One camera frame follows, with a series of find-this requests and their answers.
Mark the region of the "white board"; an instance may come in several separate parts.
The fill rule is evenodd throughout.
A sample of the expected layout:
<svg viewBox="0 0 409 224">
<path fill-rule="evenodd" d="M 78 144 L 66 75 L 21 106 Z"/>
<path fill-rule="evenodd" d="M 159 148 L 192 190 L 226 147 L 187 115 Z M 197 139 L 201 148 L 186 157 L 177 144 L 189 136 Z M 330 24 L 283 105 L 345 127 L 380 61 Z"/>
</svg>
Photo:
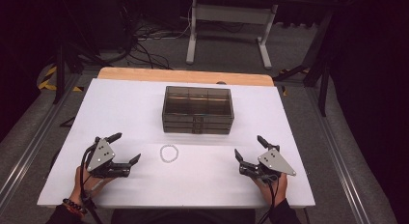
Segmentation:
<svg viewBox="0 0 409 224">
<path fill-rule="evenodd" d="M 280 148 L 295 170 L 286 196 L 295 208 L 315 203 L 279 92 L 271 86 L 232 85 L 234 121 L 227 135 L 166 133 L 164 82 L 95 79 L 49 173 L 38 203 L 54 207 L 73 188 L 75 169 L 96 137 L 121 132 L 116 161 L 141 154 L 127 178 L 108 183 L 95 198 L 104 208 L 260 208 L 256 185 L 238 171 L 237 149 L 257 162 L 260 135 Z"/>
</svg>

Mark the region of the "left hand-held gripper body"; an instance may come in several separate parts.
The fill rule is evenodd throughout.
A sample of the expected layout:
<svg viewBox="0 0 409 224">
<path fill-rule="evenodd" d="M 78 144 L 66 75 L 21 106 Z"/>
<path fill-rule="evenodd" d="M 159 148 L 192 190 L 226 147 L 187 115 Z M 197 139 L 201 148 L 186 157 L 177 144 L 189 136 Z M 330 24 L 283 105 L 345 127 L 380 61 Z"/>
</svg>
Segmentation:
<svg viewBox="0 0 409 224">
<path fill-rule="evenodd" d="M 131 164 L 115 163 L 115 153 L 104 138 L 97 137 L 85 161 L 85 168 L 95 178 L 127 178 Z"/>
</svg>

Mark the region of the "aluminium rail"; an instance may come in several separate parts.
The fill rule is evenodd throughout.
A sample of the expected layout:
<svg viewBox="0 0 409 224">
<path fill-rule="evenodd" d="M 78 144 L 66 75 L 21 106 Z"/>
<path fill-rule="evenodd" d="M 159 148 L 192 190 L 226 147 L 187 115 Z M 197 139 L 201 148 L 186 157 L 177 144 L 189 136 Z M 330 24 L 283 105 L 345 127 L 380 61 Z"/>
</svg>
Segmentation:
<svg viewBox="0 0 409 224">
<path fill-rule="evenodd" d="M 44 142 L 46 135 L 51 129 L 52 123 L 56 119 L 56 116 L 61 110 L 61 107 L 67 100 L 68 95 L 72 91 L 79 78 L 80 74 L 74 74 L 68 79 L 67 84 L 63 87 L 64 91 L 61 95 L 61 98 L 57 103 L 52 104 L 47 110 L 47 113 L 41 121 L 40 126 L 34 133 L 33 138 L 26 146 L 23 154 L 18 159 L 18 162 L 12 168 L 12 171 L 8 175 L 7 180 L 2 184 L 2 187 L 0 188 L 0 211 L 8 205 L 8 203 L 14 196 L 16 189 L 24 178 L 34 158 L 40 150 L 40 147 Z"/>
<path fill-rule="evenodd" d="M 334 136 L 333 130 L 326 117 L 321 115 L 318 107 L 318 95 L 311 88 L 306 88 L 307 96 L 313 105 L 314 113 L 318 118 L 319 126 L 324 133 L 328 142 L 328 152 L 333 161 L 338 177 L 341 182 L 342 189 L 346 199 L 353 212 L 357 224 L 370 224 L 368 213 L 362 203 L 361 197 L 358 194 L 355 182 L 350 176 L 347 166 L 343 160 L 339 145 Z"/>
</svg>

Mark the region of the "white metal stand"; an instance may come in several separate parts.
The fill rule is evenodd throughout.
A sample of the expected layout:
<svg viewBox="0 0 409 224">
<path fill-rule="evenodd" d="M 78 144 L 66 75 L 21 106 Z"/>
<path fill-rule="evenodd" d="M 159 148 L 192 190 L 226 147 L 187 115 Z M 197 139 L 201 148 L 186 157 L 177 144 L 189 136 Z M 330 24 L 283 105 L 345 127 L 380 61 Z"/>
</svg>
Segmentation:
<svg viewBox="0 0 409 224">
<path fill-rule="evenodd" d="M 196 27 L 198 20 L 236 22 L 263 25 L 263 33 L 256 38 L 256 42 L 259 47 L 259 53 L 264 67 L 267 70 L 271 70 L 272 64 L 266 47 L 266 42 L 278 8 L 278 2 L 273 2 L 266 8 L 249 8 L 228 5 L 207 5 L 199 3 L 198 0 L 192 0 L 189 15 L 190 37 L 187 47 L 186 63 L 188 65 L 194 63 L 197 42 Z"/>
</svg>

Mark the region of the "yellow black floor tape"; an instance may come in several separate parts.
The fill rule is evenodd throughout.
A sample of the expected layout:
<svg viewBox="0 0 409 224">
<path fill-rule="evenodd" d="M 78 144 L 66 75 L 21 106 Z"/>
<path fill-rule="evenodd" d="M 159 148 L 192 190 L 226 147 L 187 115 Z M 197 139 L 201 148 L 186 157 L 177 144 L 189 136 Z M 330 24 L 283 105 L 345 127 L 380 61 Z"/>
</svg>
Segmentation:
<svg viewBox="0 0 409 224">
<path fill-rule="evenodd" d="M 38 85 L 38 88 L 40 90 L 46 89 L 50 91 L 56 91 L 57 86 L 56 85 L 51 85 L 50 84 L 50 79 L 53 76 L 53 74 L 57 71 L 56 67 L 51 67 L 48 72 L 45 74 L 44 78 L 41 80 L 41 83 Z"/>
</svg>

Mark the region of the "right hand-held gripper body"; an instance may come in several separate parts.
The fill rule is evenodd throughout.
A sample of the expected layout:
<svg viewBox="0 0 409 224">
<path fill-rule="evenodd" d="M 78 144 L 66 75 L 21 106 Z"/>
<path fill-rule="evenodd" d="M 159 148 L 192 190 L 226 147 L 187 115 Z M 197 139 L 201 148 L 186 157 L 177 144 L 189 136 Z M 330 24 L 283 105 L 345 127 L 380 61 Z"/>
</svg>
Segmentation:
<svg viewBox="0 0 409 224">
<path fill-rule="evenodd" d="M 238 171 L 241 175 L 264 183 L 274 182 L 282 174 L 296 176 L 295 170 L 281 155 L 279 148 L 276 146 L 260 155 L 258 157 L 258 164 L 250 163 L 243 159 L 243 162 L 239 163 Z"/>
</svg>

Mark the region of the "black equipment cabinet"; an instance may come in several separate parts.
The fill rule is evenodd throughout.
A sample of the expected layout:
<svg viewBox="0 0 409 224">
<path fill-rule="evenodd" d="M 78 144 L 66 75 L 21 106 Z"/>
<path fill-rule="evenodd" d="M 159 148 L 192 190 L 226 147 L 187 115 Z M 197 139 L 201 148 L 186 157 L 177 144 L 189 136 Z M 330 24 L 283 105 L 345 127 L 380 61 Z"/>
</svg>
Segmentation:
<svg viewBox="0 0 409 224">
<path fill-rule="evenodd" d="M 102 49 L 127 49 L 133 21 L 133 0 L 97 0 L 96 42 Z"/>
</svg>

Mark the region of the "person's dark clothing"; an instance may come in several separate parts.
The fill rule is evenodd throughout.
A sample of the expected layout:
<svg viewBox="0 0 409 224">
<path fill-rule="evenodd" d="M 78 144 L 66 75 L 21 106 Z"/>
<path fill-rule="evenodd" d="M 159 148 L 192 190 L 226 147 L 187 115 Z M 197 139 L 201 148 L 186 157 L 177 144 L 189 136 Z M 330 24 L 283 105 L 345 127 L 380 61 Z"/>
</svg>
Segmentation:
<svg viewBox="0 0 409 224">
<path fill-rule="evenodd" d="M 253 209 L 114 210 L 111 224 L 255 224 Z"/>
</svg>

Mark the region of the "person's left hand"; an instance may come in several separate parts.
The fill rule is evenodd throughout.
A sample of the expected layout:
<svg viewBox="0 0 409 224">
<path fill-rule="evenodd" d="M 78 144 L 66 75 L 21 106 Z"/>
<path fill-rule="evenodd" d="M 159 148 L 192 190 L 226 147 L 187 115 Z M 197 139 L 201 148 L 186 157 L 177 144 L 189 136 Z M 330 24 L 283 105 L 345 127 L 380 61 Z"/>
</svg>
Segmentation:
<svg viewBox="0 0 409 224">
<path fill-rule="evenodd" d="M 87 170 L 81 170 L 80 167 L 77 167 L 74 178 L 74 188 L 68 198 L 75 204 L 82 206 L 81 190 L 84 190 L 86 195 L 94 198 L 102 188 L 112 180 L 112 178 L 94 178 Z"/>
</svg>

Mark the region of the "person's right hand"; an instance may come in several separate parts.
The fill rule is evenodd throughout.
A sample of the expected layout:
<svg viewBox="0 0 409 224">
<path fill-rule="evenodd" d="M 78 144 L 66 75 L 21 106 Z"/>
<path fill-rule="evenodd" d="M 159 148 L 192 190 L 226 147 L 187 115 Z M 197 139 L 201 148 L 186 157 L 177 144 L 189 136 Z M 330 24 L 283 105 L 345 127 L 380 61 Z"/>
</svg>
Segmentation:
<svg viewBox="0 0 409 224">
<path fill-rule="evenodd" d="M 277 206 L 286 198 L 287 177 L 282 174 L 271 185 L 254 180 L 255 185 L 259 188 L 262 198 L 269 206 Z"/>
</svg>

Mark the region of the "black metal stand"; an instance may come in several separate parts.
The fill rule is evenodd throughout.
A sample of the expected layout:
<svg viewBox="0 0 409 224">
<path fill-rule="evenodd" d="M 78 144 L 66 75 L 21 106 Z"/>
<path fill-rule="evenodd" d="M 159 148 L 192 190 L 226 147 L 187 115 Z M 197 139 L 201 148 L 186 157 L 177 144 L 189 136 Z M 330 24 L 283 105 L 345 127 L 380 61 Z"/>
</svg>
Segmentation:
<svg viewBox="0 0 409 224">
<path fill-rule="evenodd" d="M 57 104 L 65 92 L 64 43 L 59 42 L 56 51 L 56 94 L 53 103 Z"/>
<path fill-rule="evenodd" d="M 317 81 L 320 81 L 317 106 L 322 117 L 326 116 L 325 105 L 329 83 L 328 59 L 322 53 L 322 44 L 332 16 L 333 12 L 327 12 L 323 17 L 303 62 L 299 66 L 274 77 L 275 81 L 281 82 L 297 73 L 301 73 L 303 70 L 308 70 L 309 72 L 303 79 L 303 85 L 313 87 Z"/>
</svg>

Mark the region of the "smoky transparent drawer box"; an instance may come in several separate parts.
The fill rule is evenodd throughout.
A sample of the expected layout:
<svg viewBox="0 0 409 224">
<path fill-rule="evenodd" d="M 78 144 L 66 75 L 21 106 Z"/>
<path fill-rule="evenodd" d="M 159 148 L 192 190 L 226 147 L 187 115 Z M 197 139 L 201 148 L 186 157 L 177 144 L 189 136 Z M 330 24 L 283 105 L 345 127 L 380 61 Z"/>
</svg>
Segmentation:
<svg viewBox="0 0 409 224">
<path fill-rule="evenodd" d="M 233 121 L 230 89 L 166 87 L 162 108 L 165 132 L 229 134 Z"/>
</svg>

